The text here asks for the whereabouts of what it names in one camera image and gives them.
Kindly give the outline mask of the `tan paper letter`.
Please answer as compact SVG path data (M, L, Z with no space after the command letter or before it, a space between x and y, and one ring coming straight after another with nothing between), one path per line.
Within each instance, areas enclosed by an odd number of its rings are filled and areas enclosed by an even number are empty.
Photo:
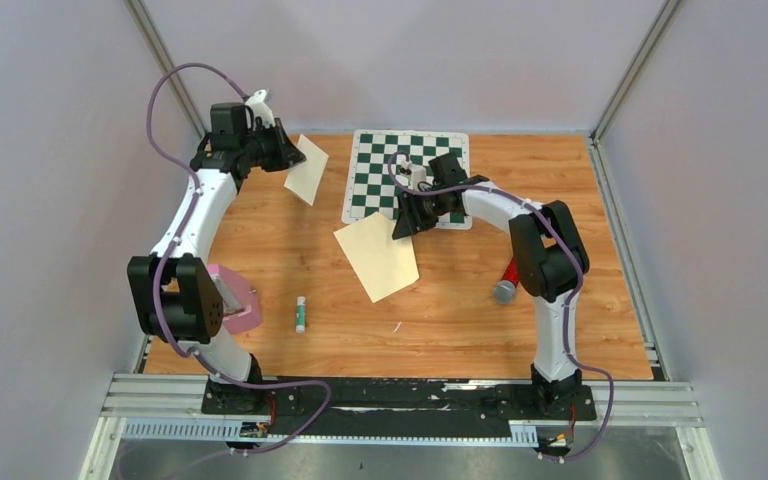
M284 188L307 205L313 206L329 154L305 135L299 136L297 148L305 160L289 169Z

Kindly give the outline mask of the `cream envelope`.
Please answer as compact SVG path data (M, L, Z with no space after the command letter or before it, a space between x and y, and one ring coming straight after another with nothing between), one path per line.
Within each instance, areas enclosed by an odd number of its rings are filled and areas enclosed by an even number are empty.
M334 232L356 277L372 303L419 279L410 237L394 240L395 222L375 212Z

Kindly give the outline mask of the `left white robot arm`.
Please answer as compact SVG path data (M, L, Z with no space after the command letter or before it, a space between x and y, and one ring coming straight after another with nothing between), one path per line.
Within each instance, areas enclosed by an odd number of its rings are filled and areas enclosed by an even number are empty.
M212 130L190 161L192 175L173 223L127 277L141 330L206 362L206 414L255 414L266 404L257 359L234 340L263 322L250 281L206 262L219 224L254 167L283 171L305 161L263 92L210 110Z

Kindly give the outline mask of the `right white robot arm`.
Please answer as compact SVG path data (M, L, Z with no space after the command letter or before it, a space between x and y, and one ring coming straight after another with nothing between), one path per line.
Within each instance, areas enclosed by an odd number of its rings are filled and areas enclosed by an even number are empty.
M393 239L428 231L442 216L454 213L509 235L518 282L533 298L536 316L529 399L544 417L561 414L583 390L574 330L579 292L589 269L569 207L559 200L535 202L485 176L470 176L452 152L421 167L398 151L386 160L385 171L397 188Z

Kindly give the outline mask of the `green white chessboard mat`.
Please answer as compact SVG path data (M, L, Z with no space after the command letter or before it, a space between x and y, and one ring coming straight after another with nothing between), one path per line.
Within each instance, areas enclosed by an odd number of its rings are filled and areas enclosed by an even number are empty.
M349 225L374 212L396 219L397 189L388 174L390 156L404 151L414 165L426 171L426 182L434 182L430 161L453 153L460 166L470 170L469 136L459 132L422 130L359 129L354 133L342 221Z

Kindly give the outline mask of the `red glitter microphone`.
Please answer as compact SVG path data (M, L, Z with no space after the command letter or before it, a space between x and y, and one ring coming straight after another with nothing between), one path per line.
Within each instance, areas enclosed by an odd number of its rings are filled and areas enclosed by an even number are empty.
M502 305L511 304L517 295L519 275L516 260L512 258L502 277L492 289L494 300Z

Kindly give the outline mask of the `green white glue stick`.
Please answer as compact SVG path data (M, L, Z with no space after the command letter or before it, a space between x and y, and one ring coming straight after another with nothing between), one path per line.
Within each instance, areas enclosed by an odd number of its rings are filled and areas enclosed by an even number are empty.
M302 334L306 331L306 297L299 296L295 308L295 332Z

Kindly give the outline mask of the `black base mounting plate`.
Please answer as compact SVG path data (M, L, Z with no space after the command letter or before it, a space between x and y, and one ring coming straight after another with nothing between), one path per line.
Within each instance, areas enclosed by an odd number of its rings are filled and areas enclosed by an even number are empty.
M528 383L461 380L304 378L267 380L262 390L207 381L201 411L264 416L271 432L359 437L502 438L512 420L593 421L593 395L544 399Z

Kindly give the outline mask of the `aluminium frame rail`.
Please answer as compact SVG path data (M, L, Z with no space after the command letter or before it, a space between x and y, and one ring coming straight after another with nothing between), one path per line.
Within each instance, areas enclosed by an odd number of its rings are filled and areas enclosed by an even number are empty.
M464 380L469 384L528 383L525 380ZM246 428L267 421L264 416L208 415L201 411L208 379L204 375L114 375L80 475L104 479L113 470L120 443L135 440L222 441L246 443ZM682 382L589 381L597 417L593 421L512 420L511 433L502 438L359 437L268 432L258 438L265 445L281 440L321 445L393 445L429 447L507 447L535 450L554 427L613 428L664 427L677 432L686 465L694 472L715 470L701 412L692 388Z

